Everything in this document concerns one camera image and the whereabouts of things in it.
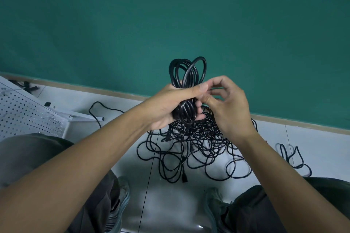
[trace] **fingernail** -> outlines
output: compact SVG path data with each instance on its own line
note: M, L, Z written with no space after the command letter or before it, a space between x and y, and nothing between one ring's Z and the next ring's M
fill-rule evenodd
M199 84L199 91L200 92L206 92L208 90L208 83L207 82L203 82L201 84Z

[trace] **gray pants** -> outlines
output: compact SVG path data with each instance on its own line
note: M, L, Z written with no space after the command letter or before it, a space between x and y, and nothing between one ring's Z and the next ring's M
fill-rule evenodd
M72 142L43 134L17 135L0 142L0 190L58 155ZM103 233L111 208L119 204L118 179L110 170L85 202L67 233Z
M305 177L305 180L350 219L349 182L316 177ZM287 233L261 185L238 196L221 219L232 232Z

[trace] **left hand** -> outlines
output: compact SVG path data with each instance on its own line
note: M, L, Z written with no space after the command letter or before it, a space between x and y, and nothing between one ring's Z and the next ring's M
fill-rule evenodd
M171 84L166 85L161 91L145 100L138 105L140 112L144 115L144 119L148 125L148 130L158 130L171 124L175 120L172 111L179 103L186 99L201 98L208 90L207 82L203 82L188 89L177 89ZM203 120L205 115L202 111L202 103L197 100L197 117L196 120Z

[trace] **forearm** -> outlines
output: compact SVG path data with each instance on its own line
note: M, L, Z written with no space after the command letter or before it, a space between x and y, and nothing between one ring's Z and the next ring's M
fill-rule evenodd
M0 232L64 232L109 169L146 132L137 107L0 192Z
M258 134L238 146L288 232L345 232L350 221Z

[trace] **right hand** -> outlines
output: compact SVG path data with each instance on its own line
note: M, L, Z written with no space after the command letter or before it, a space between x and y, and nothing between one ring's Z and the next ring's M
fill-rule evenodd
M244 91L227 76L211 78L207 83L208 91L197 98L211 108L222 134L236 146L256 135ZM212 95L221 96L224 101Z

